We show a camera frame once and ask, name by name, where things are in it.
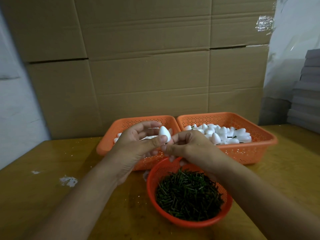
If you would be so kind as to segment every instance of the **hand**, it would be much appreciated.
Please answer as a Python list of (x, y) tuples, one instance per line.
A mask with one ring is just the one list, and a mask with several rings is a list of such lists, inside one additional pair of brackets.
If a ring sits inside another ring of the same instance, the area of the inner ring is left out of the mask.
[(157, 155), (156, 149), (166, 143), (166, 136), (141, 140), (146, 136), (158, 135), (159, 129), (156, 127), (160, 126), (158, 121), (145, 121), (131, 126), (121, 134), (103, 159), (116, 173), (118, 185), (126, 180), (140, 159)]
[(188, 162), (197, 165), (214, 181), (218, 180), (221, 167), (233, 161), (197, 130), (175, 134), (171, 137), (171, 141), (163, 145), (161, 149), (170, 155), (171, 162), (176, 157), (184, 157), (185, 160), (180, 161), (181, 166)]

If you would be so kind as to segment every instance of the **person's right hand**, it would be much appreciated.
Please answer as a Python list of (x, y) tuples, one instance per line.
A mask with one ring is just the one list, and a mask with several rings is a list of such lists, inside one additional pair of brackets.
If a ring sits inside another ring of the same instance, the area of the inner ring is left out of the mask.
[[(233, 161), (197, 130), (186, 130), (173, 135), (171, 141), (162, 145), (161, 149), (169, 155), (171, 162), (177, 157), (183, 157), (200, 167), (215, 181), (218, 180), (222, 167), (229, 164), (230, 160)], [(186, 161), (182, 159), (180, 165), (184, 164)]]

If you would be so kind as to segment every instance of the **person's left hand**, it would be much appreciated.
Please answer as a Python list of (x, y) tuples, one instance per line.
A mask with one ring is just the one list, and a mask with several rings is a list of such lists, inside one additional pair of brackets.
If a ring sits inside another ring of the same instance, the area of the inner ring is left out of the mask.
[(140, 159), (157, 155), (156, 149), (166, 143), (168, 138), (164, 135), (141, 140), (146, 136), (158, 135), (157, 127), (160, 126), (158, 121), (145, 121), (131, 126), (105, 156), (103, 161), (116, 173), (118, 185), (126, 180)]

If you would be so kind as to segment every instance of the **stack of white boxes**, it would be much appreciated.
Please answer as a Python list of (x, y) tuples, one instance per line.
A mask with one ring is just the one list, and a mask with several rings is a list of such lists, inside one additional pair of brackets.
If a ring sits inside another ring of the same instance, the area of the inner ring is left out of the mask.
[(287, 121), (320, 133), (320, 49), (308, 50)]

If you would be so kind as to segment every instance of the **red bowl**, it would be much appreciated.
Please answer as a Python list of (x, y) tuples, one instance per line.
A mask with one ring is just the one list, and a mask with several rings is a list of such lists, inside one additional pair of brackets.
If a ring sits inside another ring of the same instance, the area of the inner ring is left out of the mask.
[[(202, 228), (202, 227), (207, 227), (210, 225), (213, 225), (220, 221), (222, 218), (226, 216), (226, 214), (229, 212), (231, 205), (232, 205), (232, 197), (231, 195), (220, 185), (217, 183), (218, 186), (218, 191), (219, 193), (222, 194), (222, 199), (224, 201), (223, 205), (221, 206), (221, 211), (219, 214), (211, 218), (209, 220), (204, 220), (204, 221), (186, 221), (186, 220), (181, 220), (179, 218), (176, 218), (169, 213), (165, 212), (162, 210), (162, 208), (157, 204), (156, 198), (155, 198), (155, 192), (156, 189), (159, 185), (159, 181), (164, 177), (169, 175), (169, 172), (174, 172), (176, 173), (179, 168), (179, 161), (181, 160), (181, 157), (174, 160), (174, 162), (170, 162), (169, 158), (166, 157), (162, 161), (158, 162), (150, 171), (148, 175), (148, 179), (146, 182), (146, 189), (149, 195), (149, 198), (155, 207), (155, 209), (165, 218), (167, 218), (170, 222), (181, 226), (181, 227), (187, 227), (187, 228)], [(182, 167), (182, 169), (189, 169), (190, 171), (200, 171), (203, 172), (198, 166), (193, 165), (193, 164), (187, 164)]]

